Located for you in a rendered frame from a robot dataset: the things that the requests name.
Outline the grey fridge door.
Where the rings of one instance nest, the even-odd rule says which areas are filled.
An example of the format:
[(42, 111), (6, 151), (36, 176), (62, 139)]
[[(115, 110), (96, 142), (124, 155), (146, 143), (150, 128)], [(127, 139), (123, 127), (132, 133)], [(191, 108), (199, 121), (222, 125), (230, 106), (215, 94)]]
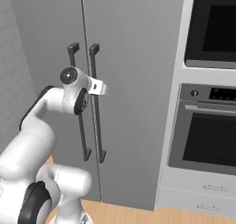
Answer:
[(105, 203), (155, 206), (183, 0), (84, 0), (100, 97)]
[[(70, 66), (67, 47), (79, 43), (75, 54), (76, 67), (89, 71), (81, 0), (11, 0), (36, 92), (49, 85), (59, 87), (60, 73)], [(43, 120), (51, 126), (56, 137), (53, 162), (89, 171), (92, 186), (88, 200), (100, 200), (97, 150), (93, 129), (92, 107), (82, 112), (87, 148), (84, 161), (79, 121), (75, 115), (47, 112)]]

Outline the white tall oven cabinet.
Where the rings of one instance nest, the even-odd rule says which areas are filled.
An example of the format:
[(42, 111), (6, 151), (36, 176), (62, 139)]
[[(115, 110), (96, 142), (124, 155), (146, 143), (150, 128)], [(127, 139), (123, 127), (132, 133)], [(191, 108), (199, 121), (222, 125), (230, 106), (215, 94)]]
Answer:
[(157, 191), (157, 201), (160, 187), (160, 176), (164, 167), (168, 165), (171, 147), (171, 135), (174, 124), (174, 115), (176, 113), (179, 90), (182, 83), (199, 83), (208, 85), (220, 85), (236, 87), (236, 70), (215, 69), (215, 68), (196, 68), (184, 65), (184, 49), (186, 46), (187, 32), (190, 24), (194, 0), (183, 0), (183, 10), (179, 30), (178, 45), (176, 51), (175, 65), (171, 84), (171, 96), (168, 109), (167, 123), (161, 154), (159, 168), (159, 181)]

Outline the oven door with dark glass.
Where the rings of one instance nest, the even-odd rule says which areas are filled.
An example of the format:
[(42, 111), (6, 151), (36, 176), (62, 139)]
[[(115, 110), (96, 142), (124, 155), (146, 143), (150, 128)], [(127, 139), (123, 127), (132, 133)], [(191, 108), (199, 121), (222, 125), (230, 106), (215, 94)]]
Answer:
[(191, 112), (184, 103), (236, 109), (229, 104), (182, 100), (172, 130), (168, 165), (236, 176), (236, 116)]

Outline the white drawer front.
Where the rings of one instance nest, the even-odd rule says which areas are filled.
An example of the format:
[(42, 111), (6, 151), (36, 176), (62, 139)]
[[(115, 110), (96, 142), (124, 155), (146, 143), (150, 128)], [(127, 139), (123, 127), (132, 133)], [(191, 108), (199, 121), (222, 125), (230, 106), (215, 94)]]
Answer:
[[(160, 206), (186, 209), (194, 212), (203, 212), (212, 215), (236, 218), (236, 199), (224, 198), (214, 195), (202, 195), (199, 193), (179, 191), (170, 188), (160, 188), (157, 203)], [(215, 205), (221, 211), (198, 209), (196, 206), (204, 204), (206, 206)]]
[[(208, 190), (203, 188), (205, 184), (223, 186), (229, 192)], [(205, 171), (192, 171), (164, 167), (160, 176), (160, 187), (179, 191), (199, 193), (203, 195), (215, 195), (228, 198), (236, 198), (236, 176), (218, 174)]]

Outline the black built-in microwave oven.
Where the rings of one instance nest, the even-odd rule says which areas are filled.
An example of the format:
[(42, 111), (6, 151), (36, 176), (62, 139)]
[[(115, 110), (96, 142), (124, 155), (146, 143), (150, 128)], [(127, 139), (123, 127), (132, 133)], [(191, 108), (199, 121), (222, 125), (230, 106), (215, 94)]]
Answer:
[(236, 0), (194, 0), (184, 63), (236, 69)]

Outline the steel built-in oven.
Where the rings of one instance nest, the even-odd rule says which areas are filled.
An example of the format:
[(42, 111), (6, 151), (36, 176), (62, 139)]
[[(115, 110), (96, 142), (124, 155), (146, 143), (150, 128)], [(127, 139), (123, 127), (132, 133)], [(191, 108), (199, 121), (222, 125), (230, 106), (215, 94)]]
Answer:
[(236, 87), (181, 84), (168, 165), (236, 176)]

